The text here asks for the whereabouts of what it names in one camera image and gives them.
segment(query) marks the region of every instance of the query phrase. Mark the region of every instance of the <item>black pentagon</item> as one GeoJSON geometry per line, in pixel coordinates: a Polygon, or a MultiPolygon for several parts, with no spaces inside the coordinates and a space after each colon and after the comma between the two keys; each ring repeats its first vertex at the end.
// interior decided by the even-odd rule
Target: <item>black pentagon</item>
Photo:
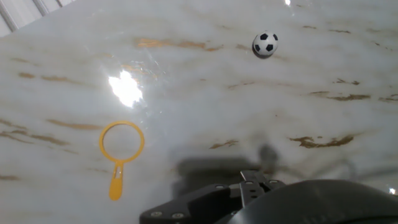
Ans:
{"type": "Polygon", "coordinates": [[[266,40],[268,38],[267,34],[261,34],[260,40],[266,40]]]}
{"type": "Polygon", "coordinates": [[[269,44],[269,45],[266,47],[266,49],[267,49],[267,51],[271,51],[272,49],[274,49],[274,46],[273,46],[272,44],[269,44]]]}

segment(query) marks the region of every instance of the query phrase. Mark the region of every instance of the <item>black and white ball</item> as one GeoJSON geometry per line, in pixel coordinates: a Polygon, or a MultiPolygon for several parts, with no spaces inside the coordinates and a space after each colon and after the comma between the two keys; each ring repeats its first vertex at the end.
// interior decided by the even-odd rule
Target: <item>black and white ball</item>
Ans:
{"type": "Polygon", "coordinates": [[[278,36],[272,32],[265,31],[256,36],[252,47],[258,56],[269,57],[278,48],[278,36]]]}

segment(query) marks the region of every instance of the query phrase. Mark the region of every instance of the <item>white marble table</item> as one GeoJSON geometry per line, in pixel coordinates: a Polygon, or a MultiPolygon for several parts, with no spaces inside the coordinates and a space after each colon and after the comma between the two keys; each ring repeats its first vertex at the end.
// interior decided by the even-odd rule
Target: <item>white marble table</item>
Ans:
{"type": "MultiPolygon", "coordinates": [[[[398,187],[397,7],[79,0],[1,39],[0,222],[138,223],[193,173],[228,183],[250,167],[398,187]],[[261,60],[266,29],[279,48],[261,60]],[[146,145],[112,201],[98,137],[117,120],[146,145]]],[[[105,139],[119,157],[138,145],[122,126],[105,139]]]]}

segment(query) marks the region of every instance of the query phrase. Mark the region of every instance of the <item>screw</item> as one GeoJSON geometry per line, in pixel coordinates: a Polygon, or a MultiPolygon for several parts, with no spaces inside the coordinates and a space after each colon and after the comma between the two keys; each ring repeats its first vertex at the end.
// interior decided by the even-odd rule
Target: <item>screw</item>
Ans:
{"type": "Polygon", "coordinates": [[[172,218],[182,218],[182,217],[184,217],[184,214],[182,214],[182,213],[174,213],[172,215],[172,218]]]}
{"type": "Polygon", "coordinates": [[[162,216],[163,213],[162,213],[162,212],[152,212],[150,215],[151,215],[152,217],[159,217],[159,216],[162,216]]]}

